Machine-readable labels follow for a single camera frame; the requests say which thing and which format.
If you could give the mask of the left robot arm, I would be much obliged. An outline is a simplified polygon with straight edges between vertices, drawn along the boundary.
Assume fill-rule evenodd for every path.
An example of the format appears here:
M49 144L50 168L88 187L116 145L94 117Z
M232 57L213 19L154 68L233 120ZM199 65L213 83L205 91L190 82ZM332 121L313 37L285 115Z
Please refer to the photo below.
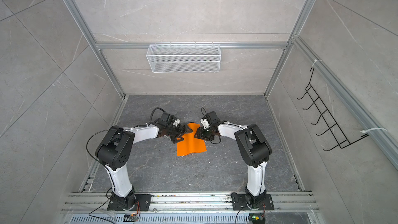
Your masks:
M104 166L112 184L112 195L108 210L129 211L137 206L135 190L130 182L126 164L135 143L167 136L176 144L183 141L183 135L193 130L179 120L171 124L158 123L123 128L113 125L96 149L95 156Z

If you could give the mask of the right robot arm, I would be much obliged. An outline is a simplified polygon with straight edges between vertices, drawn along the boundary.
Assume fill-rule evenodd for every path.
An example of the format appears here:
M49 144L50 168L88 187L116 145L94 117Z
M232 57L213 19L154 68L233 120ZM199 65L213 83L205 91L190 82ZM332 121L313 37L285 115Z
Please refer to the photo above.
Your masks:
M256 124L238 125L218 119L211 122L205 117L201 119L201 124L195 134L197 139L212 141L215 136L223 136L235 140L240 155L247 165L248 181L245 193L231 194L234 209L248 207L273 210L274 203L265 186L265 169L272 149L260 128Z

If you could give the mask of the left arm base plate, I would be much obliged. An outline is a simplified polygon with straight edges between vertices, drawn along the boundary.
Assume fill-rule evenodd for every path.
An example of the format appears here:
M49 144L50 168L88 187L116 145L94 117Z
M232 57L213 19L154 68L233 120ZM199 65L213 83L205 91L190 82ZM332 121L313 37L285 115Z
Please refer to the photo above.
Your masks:
M152 195L150 194L129 194L125 198L112 194L107 207L108 211L148 211Z

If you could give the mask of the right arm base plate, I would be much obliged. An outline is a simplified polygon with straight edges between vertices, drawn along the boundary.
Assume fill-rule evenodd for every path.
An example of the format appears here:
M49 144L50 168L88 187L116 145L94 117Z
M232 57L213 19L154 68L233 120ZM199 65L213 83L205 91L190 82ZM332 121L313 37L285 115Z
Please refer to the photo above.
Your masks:
M250 193L238 194L233 192L231 193L231 200L235 211L251 209L273 211L275 209L272 196L267 194L266 191L256 197Z

